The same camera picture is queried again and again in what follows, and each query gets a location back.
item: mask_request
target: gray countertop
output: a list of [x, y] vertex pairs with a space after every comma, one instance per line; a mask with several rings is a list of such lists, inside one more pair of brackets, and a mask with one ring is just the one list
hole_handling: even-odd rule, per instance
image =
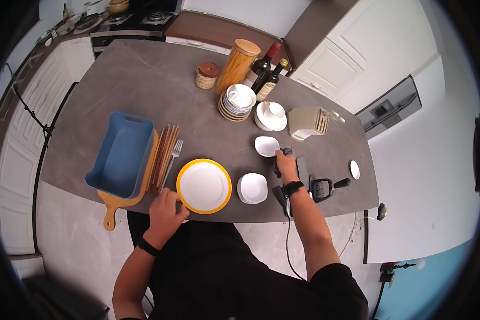
[[[209, 158], [221, 163], [231, 176], [233, 193], [229, 203], [215, 214], [192, 213], [189, 219], [221, 222], [276, 222], [287, 218], [270, 189], [281, 183], [273, 173], [271, 159], [254, 149], [257, 136], [275, 137], [281, 147], [293, 146], [296, 156], [306, 159], [314, 178], [338, 181], [351, 177], [349, 161], [357, 161], [361, 177], [350, 186], [335, 190], [319, 203], [326, 217], [348, 214], [379, 205], [375, 171], [361, 122], [333, 101], [297, 82], [281, 77], [267, 97], [286, 111], [305, 106], [320, 106], [345, 118], [331, 121], [323, 136], [304, 142], [292, 140], [288, 129], [262, 131], [254, 123], [254, 112], [243, 122], [230, 122], [218, 112], [215, 90], [201, 90], [195, 83], [195, 68], [204, 61], [221, 69], [227, 56], [199, 48], [165, 42], [120, 40], [111, 43], [75, 86], [55, 123], [46, 150], [41, 180], [81, 197], [102, 202], [96, 190], [85, 184], [92, 169], [110, 113], [121, 111], [151, 119], [158, 132], [166, 124], [179, 125], [184, 140], [180, 157], [173, 164], [166, 186], [175, 190], [179, 170], [190, 160]], [[267, 178], [269, 197], [260, 204], [244, 204], [236, 185], [246, 173]], [[136, 206], [147, 213], [152, 195]]]

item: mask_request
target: wine label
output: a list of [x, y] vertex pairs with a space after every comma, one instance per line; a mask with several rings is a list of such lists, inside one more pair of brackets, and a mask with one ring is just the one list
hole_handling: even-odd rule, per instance
[[256, 79], [258, 79], [258, 75], [252, 72], [251, 69], [249, 69], [249, 71], [247, 71], [247, 74], [245, 75], [245, 78], [242, 81], [242, 84], [248, 87], [252, 87]]
[[256, 100], [263, 101], [269, 95], [269, 93], [272, 91], [272, 89], [274, 89], [274, 87], [275, 87], [274, 82], [265, 83], [262, 86], [261, 90], [256, 95]]

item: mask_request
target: wooden cutting board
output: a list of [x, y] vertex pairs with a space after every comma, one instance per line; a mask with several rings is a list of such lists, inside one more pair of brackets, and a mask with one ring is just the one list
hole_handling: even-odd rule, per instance
[[151, 167], [153, 166], [157, 146], [158, 133], [156, 130], [153, 130], [153, 147], [151, 147], [151, 153], [149, 154], [149, 158], [147, 160], [146, 170], [144, 172], [144, 178], [142, 179], [142, 185], [138, 196], [131, 199], [123, 199], [116, 197], [115, 195], [110, 195], [103, 191], [97, 190], [98, 195], [107, 207], [107, 213], [105, 214], [105, 218], [103, 219], [103, 226], [105, 227], [105, 230], [112, 231], [115, 229], [115, 211], [117, 209], [123, 207], [131, 207], [142, 200], [142, 197], [146, 193], [147, 184], [149, 183], [149, 174], [151, 172]]

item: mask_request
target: smartwatch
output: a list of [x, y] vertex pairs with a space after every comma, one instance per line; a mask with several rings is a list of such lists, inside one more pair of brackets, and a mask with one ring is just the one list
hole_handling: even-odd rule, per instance
[[292, 181], [282, 187], [282, 193], [289, 198], [292, 194], [299, 191], [300, 187], [304, 187], [304, 183], [302, 183], [302, 181]]
[[137, 246], [144, 250], [145, 252], [151, 254], [152, 256], [156, 257], [160, 254], [160, 250], [154, 248], [151, 246], [149, 243], [147, 243], [146, 240], [141, 236], [139, 240], [137, 241]]

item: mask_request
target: red wine bottle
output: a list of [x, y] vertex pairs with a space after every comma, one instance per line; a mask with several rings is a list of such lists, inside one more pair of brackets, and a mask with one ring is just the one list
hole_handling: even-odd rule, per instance
[[256, 100], [263, 101], [279, 82], [279, 73], [288, 65], [288, 60], [281, 59], [274, 71], [268, 71], [260, 74], [254, 82], [251, 89], [256, 93]]
[[274, 44], [270, 47], [269, 51], [265, 54], [265, 56], [261, 59], [256, 60], [251, 68], [247, 71], [245, 78], [242, 81], [243, 85], [248, 87], [252, 87], [258, 76], [264, 72], [270, 71], [270, 60], [274, 57], [275, 53], [281, 44], [279, 42], [274, 42]]

